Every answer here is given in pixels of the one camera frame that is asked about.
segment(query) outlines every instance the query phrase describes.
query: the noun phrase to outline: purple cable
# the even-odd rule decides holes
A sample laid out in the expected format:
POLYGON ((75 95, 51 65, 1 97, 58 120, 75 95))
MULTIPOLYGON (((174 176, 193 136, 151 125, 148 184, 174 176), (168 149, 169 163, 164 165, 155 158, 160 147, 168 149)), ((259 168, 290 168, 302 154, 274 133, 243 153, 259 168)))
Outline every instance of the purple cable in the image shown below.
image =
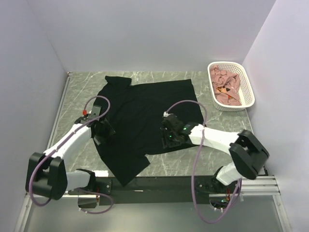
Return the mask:
POLYGON ((49 202, 50 202, 50 200, 51 199, 48 199, 46 202, 44 202, 44 203, 39 203, 39 202, 37 202, 35 199, 34 199, 34 195, 33 195, 33 181, 34 181, 34 178, 35 178, 35 175, 37 174, 37 172, 38 172, 38 170, 40 169, 40 167, 43 165, 43 163, 45 162, 45 161, 47 161, 47 159, 49 158, 49 157, 51 157, 53 154, 55 154, 77 131, 79 131, 81 128, 83 128, 83 127, 85 127, 86 125, 88 125, 89 123, 91 123, 91 122, 93 122, 93 121, 96 121, 96 120, 99 120, 101 117, 103 117, 104 115, 106 115, 107 114, 107 112, 109 111, 109 109, 110 109, 110 107, 111 107, 111 103, 110 103, 110 101, 106 98, 106 97, 103 97, 103 96, 94 96, 94 97, 92 97, 92 98, 90 98, 87 102, 86 102, 86 104, 85 104, 85 107, 84 107, 84 110, 86 109, 86 107, 87 107, 87 105, 89 104, 89 102, 92 100, 92 99, 94 99, 94 98, 102 98, 102 99, 105 99, 106 101, 107 101, 107 104, 108 104, 108 106, 107 106, 107 109, 106 109, 106 111, 103 113, 103 114, 101 114, 101 115, 99 115, 98 117, 96 117, 96 118, 94 118, 94 119, 92 119, 92 120, 90 120, 90 121, 88 121, 88 122, 86 122, 86 123, 84 123, 84 124, 82 124, 81 126, 79 126, 75 131, 73 131, 71 134, 69 134, 68 135, 68 137, 66 137, 60 144, 59 144, 59 146, 56 148, 56 149, 54 149, 53 151, 51 151, 48 155, 46 155, 42 160, 41 160, 41 162, 35 167, 35 169, 34 169, 34 171, 33 171, 33 173, 32 173, 32 175, 31 175, 31 177, 30 177, 30 181, 29 181, 29 195, 30 195, 30 198, 31 198, 31 200, 33 201, 33 203, 35 203, 37 206, 45 206, 45 205, 47 205, 49 202))
MULTIPOLYGON (((176 105, 178 105, 178 104, 180 104, 180 103, 183 103, 183 102, 192 102, 192 103, 196 103, 196 104, 200 105, 200 106, 204 109, 204 111, 205 111, 205 117, 204 117, 204 121, 203 121, 203 126, 205 126, 206 121, 207 121, 207 110, 206 110, 206 107, 205 107, 203 104, 201 104, 201 103, 199 103, 199 102, 197 102, 197 101, 192 101, 192 100, 183 100, 183 101, 179 101, 179 102, 173 104, 166 112, 168 113, 174 106, 176 106, 176 105)), ((204 130, 202 130, 202 135, 203 135, 203 137, 202 137, 201 143, 200 143, 200 145, 199 145, 199 147, 198 147, 197 156, 196 156, 196 158, 195 158, 195 160, 194 160, 194 164, 193 164, 193 171, 192 171, 192 175, 191 175, 191 193, 192 193, 193 205, 194 205, 194 208, 195 208, 196 211, 197 211, 197 215, 199 216, 199 218, 200 218, 202 221, 204 221, 204 222, 206 222, 206 223, 208 223, 208 224, 215 224, 215 223, 219 222, 219 221, 225 216, 225 214, 227 213, 227 211, 229 210, 229 208, 230 208, 232 205, 234 205, 236 199, 237 199, 238 196, 240 195, 240 191, 241 191, 241 179, 238 180, 237 185, 236 185, 236 187, 235 187, 235 189, 234 189, 233 195, 232 195, 232 197, 231 197, 231 200, 229 201, 227 207, 225 208, 225 210, 223 211, 223 213, 220 215, 220 217, 218 217, 218 218, 217 218, 216 220, 214 220, 214 221, 209 221, 209 220, 205 219, 205 218, 202 216, 202 214, 201 214, 199 208, 197 207, 197 200, 196 200, 195 188, 194 188, 194 182, 195 182, 195 181, 194 181, 194 177, 195 177, 195 169, 196 169, 196 167, 197 167, 197 160, 198 160, 198 157, 199 157, 199 155, 200 155, 200 153, 201 153, 202 146, 203 146, 203 144, 204 144, 204 139, 205 139, 204 130), (236 192, 237 192, 238 189, 239 189, 239 193, 238 193, 236 199, 234 199, 234 197, 235 197, 236 192)))
POLYGON ((103 193, 99 193, 99 192, 90 192, 90 191, 83 190, 81 188, 79 188, 78 190, 83 191, 83 192, 88 193, 88 194, 94 194, 94 195, 100 195, 102 197, 106 197, 111 202, 111 205, 107 209, 105 209, 103 211, 99 211, 99 212, 90 212, 90 211, 87 211, 85 209, 81 209, 81 211, 83 211, 83 212, 85 212, 87 214, 103 214, 103 213, 106 213, 107 211, 109 211, 112 208, 112 206, 114 205, 114 201, 113 201, 113 199, 109 195, 106 195, 106 194, 103 194, 103 193))

